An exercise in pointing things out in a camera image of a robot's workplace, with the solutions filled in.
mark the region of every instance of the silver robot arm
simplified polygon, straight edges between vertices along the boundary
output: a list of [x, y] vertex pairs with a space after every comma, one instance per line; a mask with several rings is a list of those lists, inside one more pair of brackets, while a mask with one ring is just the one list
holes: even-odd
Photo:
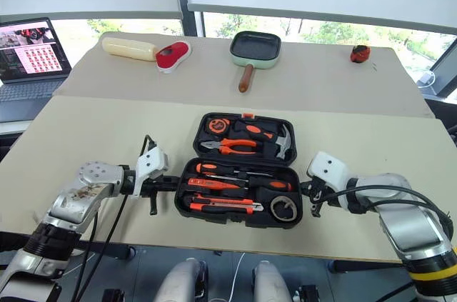
[[431, 201], [418, 200], [404, 177], [394, 173], [355, 176], [344, 162], [324, 152], [314, 157], [307, 174], [312, 181], [303, 193], [311, 200], [313, 216], [320, 216], [323, 202], [351, 213], [377, 212], [384, 233], [415, 283], [419, 301], [457, 302], [452, 223], [437, 208], [429, 208]]
[[64, 273], [101, 201], [120, 194], [152, 196], [154, 179], [167, 169], [166, 154], [153, 142], [135, 170], [98, 161], [82, 165], [1, 275], [0, 301], [56, 301], [60, 287], [54, 279]]

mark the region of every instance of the laptop keyboard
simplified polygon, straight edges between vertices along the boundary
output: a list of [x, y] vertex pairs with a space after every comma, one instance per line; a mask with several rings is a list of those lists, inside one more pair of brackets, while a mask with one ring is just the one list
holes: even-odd
[[28, 84], [4, 84], [0, 87], [0, 102], [50, 98], [63, 81]]

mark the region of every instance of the tool case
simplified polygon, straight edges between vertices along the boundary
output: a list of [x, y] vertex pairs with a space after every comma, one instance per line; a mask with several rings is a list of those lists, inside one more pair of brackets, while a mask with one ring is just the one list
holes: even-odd
[[303, 214], [293, 126], [253, 114], [209, 113], [194, 140], [175, 205], [181, 215], [248, 227], [292, 228]]

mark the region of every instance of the laptop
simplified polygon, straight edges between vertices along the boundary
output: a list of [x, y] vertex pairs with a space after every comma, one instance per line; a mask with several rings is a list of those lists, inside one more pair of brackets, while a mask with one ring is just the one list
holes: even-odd
[[35, 119], [70, 70], [48, 18], [0, 23], [0, 122]]

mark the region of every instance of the tool case lid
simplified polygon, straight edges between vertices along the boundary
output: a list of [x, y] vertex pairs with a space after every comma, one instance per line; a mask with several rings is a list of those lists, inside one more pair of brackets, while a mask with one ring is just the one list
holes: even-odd
[[[258, 142], [262, 143], [259, 154], [254, 155], [239, 155], [239, 154], [228, 154], [223, 155], [217, 149], [206, 149], [201, 143], [204, 141], [220, 141], [222, 139], [251, 139], [247, 131], [234, 131], [230, 129], [227, 134], [215, 135], [207, 131], [207, 123], [211, 119], [227, 119], [231, 122], [231, 125], [235, 123], [247, 123], [257, 127], [261, 127], [269, 132], [277, 133], [279, 136], [285, 136], [282, 125], [284, 125], [289, 132], [291, 137], [291, 145], [285, 153], [285, 158], [278, 158], [275, 153], [278, 152], [278, 145], [273, 142]], [[297, 157], [295, 133], [293, 132], [292, 124], [283, 119], [276, 119], [267, 116], [255, 116], [253, 114], [232, 114], [232, 113], [207, 113], [200, 121], [199, 129], [196, 133], [194, 144], [194, 150], [200, 158], [215, 161], [225, 161], [231, 163], [256, 163], [267, 166], [290, 166]], [[246, 148], [244, 151], [255, 151], [250, 148]]]

